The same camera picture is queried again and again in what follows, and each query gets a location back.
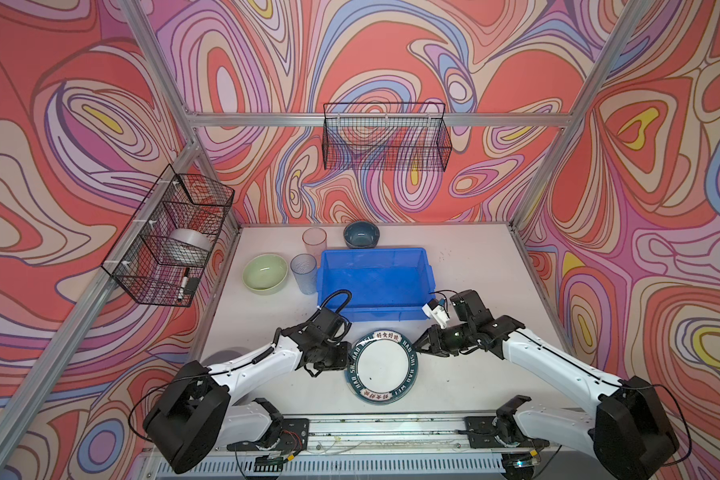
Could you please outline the green rimmed Hao Wei plate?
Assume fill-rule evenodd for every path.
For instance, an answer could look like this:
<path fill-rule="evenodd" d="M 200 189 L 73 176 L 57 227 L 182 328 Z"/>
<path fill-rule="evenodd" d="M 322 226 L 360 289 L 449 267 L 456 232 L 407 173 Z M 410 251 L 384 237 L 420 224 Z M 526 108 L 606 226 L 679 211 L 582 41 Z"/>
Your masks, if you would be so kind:
<path fill-rule="evenodd" d="M 380 329 L 358 339 L 349 351 L 345 379 L 363 402 L 387 405 L 401 400 L 413 386 L 419 360 L 412 342 L 394 330 Z"/>

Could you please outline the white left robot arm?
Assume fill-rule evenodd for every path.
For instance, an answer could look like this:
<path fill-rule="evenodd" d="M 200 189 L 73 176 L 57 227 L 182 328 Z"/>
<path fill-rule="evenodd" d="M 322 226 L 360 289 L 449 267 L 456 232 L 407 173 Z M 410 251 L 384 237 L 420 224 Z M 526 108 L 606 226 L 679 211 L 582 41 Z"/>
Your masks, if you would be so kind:
<path fill-rule="evenodd" d="M 156 389 L 156 402 L 142 421 L 147 440 L 175 474 L 192 470 L 220 443 L 277 447 L 285 434 L 280 411 L 262 397 L 247 404 L 239 400 L 298 370 L 313 378 L 346 370 L 351 328 L 339 311 L 321 306 L 306 321 L 277 329 L 259 349 L 209 366 L 185 364 Z"/>

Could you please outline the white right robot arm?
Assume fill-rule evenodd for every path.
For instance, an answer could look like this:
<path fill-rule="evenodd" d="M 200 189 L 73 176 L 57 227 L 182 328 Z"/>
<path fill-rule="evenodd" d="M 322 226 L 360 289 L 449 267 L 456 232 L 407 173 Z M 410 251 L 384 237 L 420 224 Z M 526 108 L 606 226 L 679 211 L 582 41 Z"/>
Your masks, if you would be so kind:
<path fill-rule="evenodd" d="M 622 379 L 552 346 L 524 323 L 494 316 L 474 290 L 449 298 L 456 324 L 443 303 L 422 308 L 432 325 L 415 341 L 416 352 L 440 358 L 487 352 L 517 365 L 572 400 L 580 412 L 537 405 L 516 395 L 475 431 L 509 447 L 545 440 L 597 459 L 616 479 L 649 479 L 670 465 L 680 447 L 657 393 L 658 385 Z"/>

